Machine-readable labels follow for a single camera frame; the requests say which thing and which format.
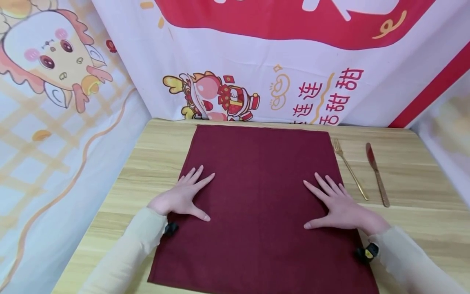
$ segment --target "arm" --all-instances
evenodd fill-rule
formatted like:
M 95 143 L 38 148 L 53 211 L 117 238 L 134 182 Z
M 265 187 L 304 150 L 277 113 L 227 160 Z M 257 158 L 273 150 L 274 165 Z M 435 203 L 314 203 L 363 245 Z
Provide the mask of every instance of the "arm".
M 193 198 L 215 174 L 200 180 L 203 166 L 191 169 L 170 190 L 153 198 L 131 220 L 123 236 L 103 257 L 84 283 L 79 294 L 124 293 L 142 261 L 160 243 L 170 212 L 194 215 L 208 222 L 211 218 L 193 204 Z
M 400 228 L 378 214 L 360 206 L 346 189 L 326 176 L 326 183 L 317 173 L 315 179 L 323 190 L 307 181 L 305 186 L 329 209 L 327 216 L 307 222 L 308 230 L 321 227 L 359 229 L 379 247 L 378 258 L 387 271 L 409 294 L 467 294 L 442 271 L 426 253 Z
M 377 244 L 380 263 L 408 293 L 467 293 L 441 270 L 402 229 L 392 227 L 380 234 L 370 236 L 369 241 Z
M 166 225 L 166 216 L 147 207 L 141 209 L 78 293 L 124 293 L 142 261 L 160 243 Z

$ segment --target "fabric backdrop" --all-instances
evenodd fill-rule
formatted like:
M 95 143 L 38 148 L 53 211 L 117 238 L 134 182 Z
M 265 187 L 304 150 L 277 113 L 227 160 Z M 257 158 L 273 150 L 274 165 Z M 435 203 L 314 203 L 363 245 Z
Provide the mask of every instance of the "fabric backdrop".
M 0 13 L 0 292 L 50 293 L 148 113 L 90 0 Z M 104 144 L 125 105 L 144 121 Z
M 170 120 L 388 126 L 470 40 L 466 0 L 94 4 Z
M 470 206 L 470 71 L 412 123 Z

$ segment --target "knife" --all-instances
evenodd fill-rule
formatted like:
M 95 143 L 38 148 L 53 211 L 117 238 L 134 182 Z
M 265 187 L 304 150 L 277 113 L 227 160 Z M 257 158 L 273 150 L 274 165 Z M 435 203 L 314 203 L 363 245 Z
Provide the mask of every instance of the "knife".
M 390 202 L 388 201 L 387 192 L 385 192 L 384 183 L 382 182 L 382 178 L 380 177 L 379 169 L 377 167 L 376 158 L 374 156 L 374 152 L 372 151 L 372 146 L 370 143 L 366 144 L 366 154 L 367 159 L 369 159 L 370 166 L 376 173 L 377 183 L 379 185 L 380 196 L 382 196 L 382 203 L 385 207 L 390 207 Z

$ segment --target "red stripe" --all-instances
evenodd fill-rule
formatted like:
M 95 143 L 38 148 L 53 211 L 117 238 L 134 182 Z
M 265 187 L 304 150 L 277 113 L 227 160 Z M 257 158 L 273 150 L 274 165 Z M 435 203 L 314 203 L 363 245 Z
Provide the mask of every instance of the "red stripe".
M 470 69 L 470 42 L 388 127 L 406 127 Z

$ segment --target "sleeve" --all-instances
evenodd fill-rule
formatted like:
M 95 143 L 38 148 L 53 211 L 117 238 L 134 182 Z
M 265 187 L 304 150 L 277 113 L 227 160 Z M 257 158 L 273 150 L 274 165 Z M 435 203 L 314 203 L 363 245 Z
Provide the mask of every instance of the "sleeve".
M 147 207 L 141 209 L 78 293 L 124 293 L 145 257 L 160 243 L 166 225 L 166 216 Z
M 379 247 L 380 263 L 409 294 L 467 294 L 402 229 L 392 227 L 369 241 Z

